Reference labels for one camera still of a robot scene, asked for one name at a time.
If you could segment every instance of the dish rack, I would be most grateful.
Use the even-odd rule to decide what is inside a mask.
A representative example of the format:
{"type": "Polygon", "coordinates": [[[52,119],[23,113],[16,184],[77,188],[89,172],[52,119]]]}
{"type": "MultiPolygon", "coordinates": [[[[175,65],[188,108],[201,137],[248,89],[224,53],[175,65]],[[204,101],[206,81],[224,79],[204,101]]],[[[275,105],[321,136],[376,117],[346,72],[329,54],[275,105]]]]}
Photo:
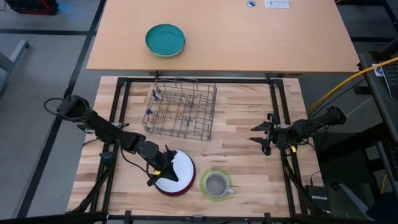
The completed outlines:
{"type": "Polygon", "coordinates": [[[216,84],[195,79],[156,80],[142,125],[151,134],[210,140],[216,94],[216,84]]]}

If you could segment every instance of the yellow cable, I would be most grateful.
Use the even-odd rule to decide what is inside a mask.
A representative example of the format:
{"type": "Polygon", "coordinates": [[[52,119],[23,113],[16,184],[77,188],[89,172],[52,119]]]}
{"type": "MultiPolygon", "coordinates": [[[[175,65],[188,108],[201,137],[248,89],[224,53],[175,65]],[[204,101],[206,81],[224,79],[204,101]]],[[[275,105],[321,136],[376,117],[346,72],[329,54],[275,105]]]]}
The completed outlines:
{"type": "Polygon", "coordinates": [[[386,187],[386,180],[387,180],[387,174],[384,174],[383,182],[381,184],[380,194],[383,194],[384,192],[384,188],[386,187]]]}
{"type": "Polygon", "coordinates": [[[330,90],[325,96],[323,96],[323,97],[320,98],[316,103],[314,103],[312,106],[310,106],[310,107],[308,108],[308,110],[309,110],[309,111],[314,110],[315,107],[318,106],[320,103],[322,103],[323,100],[327,99],[327,98],[328,98],[330,95],[332,95],[335,91],[337,91],[338,89],[340,89],[344,84],[348,83],[349,81],[353,80],[354,78],[356,78],[356,77],[358,77],[358,76],[360,76],[360,75],[362,75],[362,74],[364,74],[364,73],[366,73],[366,72],[368,72],[368,71],[371,71],[371,70],[373,70],[373,69],[375,69],[375,68],[381,67],[381,66],[383,66],[383,65],[387,65],[388,63],[392,63],[392,62],[395,62],[395,61],[397,61],[397,60],[398,60],[398,57],[393,58],[393,59],[388,60],[388,61],[385,61],[385,62],[383,62],[383,63],[380,63],[380,64],[378,64],[378,65],[376,65],[376,66],[367,68],[367,69],[362,70],[362,71],[360,71],[360,72],[358,72],[358,73],[355,73],[354,75],[350,76],[349,78],[347,78],[346,80],[344,80],[342,83],[340,83],[339,85],[337,85],[336,87],[334,87],[334,89],[330,90]]]}

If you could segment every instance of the mug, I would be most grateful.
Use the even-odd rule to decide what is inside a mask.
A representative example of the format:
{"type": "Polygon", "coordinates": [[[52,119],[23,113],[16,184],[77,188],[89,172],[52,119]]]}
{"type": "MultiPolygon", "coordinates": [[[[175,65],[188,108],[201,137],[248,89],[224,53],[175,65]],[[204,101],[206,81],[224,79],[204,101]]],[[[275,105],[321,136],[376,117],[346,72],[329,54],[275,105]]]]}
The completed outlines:
{"type": "Polygon", "coordinates": [[[205,190],[212,197],[222,197],[226,194],[235,194],[229,187],[228,177],[221,172],[213,172],[205,179],[205,190]]]}

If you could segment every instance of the wooden table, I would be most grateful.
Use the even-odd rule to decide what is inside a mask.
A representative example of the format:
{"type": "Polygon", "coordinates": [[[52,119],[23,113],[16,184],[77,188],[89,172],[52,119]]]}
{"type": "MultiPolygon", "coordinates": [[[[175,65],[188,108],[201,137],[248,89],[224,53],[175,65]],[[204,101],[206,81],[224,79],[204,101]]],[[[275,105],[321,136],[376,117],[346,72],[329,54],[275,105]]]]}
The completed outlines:
{"type": "MultiPolygon", "coordinates": [[[[117,79],[102,77],[99,85],[94,110],[106,119],[109,118],[117,79]]],[[[299,81],[287,78],[284,79],[284,84],[292,122],[307,118],[299,81]]],[[[146,186],[145,173],[128,164],[119,155],[109,203],[110,214],[124,215],[125,210],[131,210],[134,215],[263,217],[264,212],[269,212],[272,217],[289,217],[279,150],[274,146],[271,156],[267,157],[261,152],[259,144],[249,140],[252,136],[262,136],[260,132],[250,131],[250,128],[263,122],[267,113],[273,111],[268,85],[218,83],[211,141],[145,132],[141,122],[153,83],[131,85],[125,116],[125,123],[130,126],[125,130],[145,134],[161,150],[167,144],[170,149],[186,152],[196,165],[197,177],[187,193],[168,197],[155,187],[146,186]],[[212,202],[205,198],[200,191],[199,180],[202,173],[212,167],[221,168],[230,174],[236,195],[221,202],[212,202]]],[[[86,141],[94,138],[93,134],[87,135],[86,141]]],[[[83,148],[68,209],[75,208],[94,186],[100,161],[98,154],[102,146],[102,142],[96,141],[83,148]]],[[[129,160],[145,167],[144,160],[139,156],[129,153],[125,155],[129,160]]],[[[300,146],[297,155],[303,184],[309,184],[310,175],[319,170],[316,153],[307,145],[300,146]]],[[[315,174],[313,181],[315,185],[322,185],[320,174],[315,174]]],[[[103,192],[104,190],[100,194],[100,204],[103,201],[103,192]]],[[[295,188],[293,193],[296,210],[300,211],[295,188]]]]}
{"type": "Polygon", "coordinates": [[[359,62],[333,0],[112,0],[106,3],[90,70],[356,72],[359,62]],[[146,46],[158,24],[179,27],[183,52],[159,58],[146,46]]]}

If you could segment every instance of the desk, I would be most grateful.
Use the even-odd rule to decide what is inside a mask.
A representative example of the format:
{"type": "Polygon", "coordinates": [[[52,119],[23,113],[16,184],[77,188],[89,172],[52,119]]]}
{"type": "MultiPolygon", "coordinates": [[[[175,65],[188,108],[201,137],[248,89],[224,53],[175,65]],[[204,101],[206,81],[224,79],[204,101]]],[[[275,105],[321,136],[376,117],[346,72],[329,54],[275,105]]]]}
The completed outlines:
{"type": "MultiPolygon", "coordinates": [[[[287,189],[280,160],[280,151],[274,146],[272,154],[266,157],[259,144],[249,137],[262,136],[261,132],[249,129],[263,122],[267,113],[273,113],[270,86],[264,79],[217,79],[229,80],[229,83],[217,83],[215,118],[211,141],[181,139],[159,136],[144,131],[142,119],[151,95],[153,82],[131,82],[125,123],[130,125],[124,130],[145,134],[147,140],[154,141],[164,150],[181,149],[194,161],[197,177],[193,187],[178,197],[162,195],[155,187],[146,186],[147,177],[137,167],[122,159],[120,152],[111,188],[108,212],[110,215],[123,215],[130,210],[133,215],[161,216],[219,216],[219,217],[264,217],[269,212],[272,217],[289,217],[287,189]],[[228,200],[212,202],[205,198],[199,187],[202,173],[218,167],[231,176],[237,194],[228,200]]],[[[118,77],[102,77],[94,110],[105,119],[109,118],[118,77]]],[[[289,115],[292,121],[306,118],[307,114],[298,79],[283,79],[289,115]]],[[[116,94],[120,99],[117,112],[121,112],[124,90],[116,94]]],[[[277,92],[277,101],[281,97],[277,92]]],[[[87,135],[86,141],[94,139],[87,135]]],[[[96,173],[103,144],[99,141],[87,144],[81,154],[80,164],[73,184],[68,209],[75,208],[87,195],[96,181],[96,173]]],[[[145,167],[145,162],[137,155],[125,153],[129,160],[145,167]]],[[[311,146],[300,146],[298,153],[303,184],[309,184],[310,175],[319,170],[317,156],[311,146]]],[[[313,177],[315,185],[322,185],[320,174],[313,177]]],[[[300,211],[298,194],[293,189],[296,211],[300,211]]],[[[99,203],[104,201],[104,187],[99,196],[99,203]]]]}
{"type": "Polygon", "coordinates": [[[106,3],[87,69],[224,72],[357,72],[359,62],[333,0],[113,0],[106,3]],[[183,52],[158,58],[147,31],[173,24],[185,34],[183,52]]]}

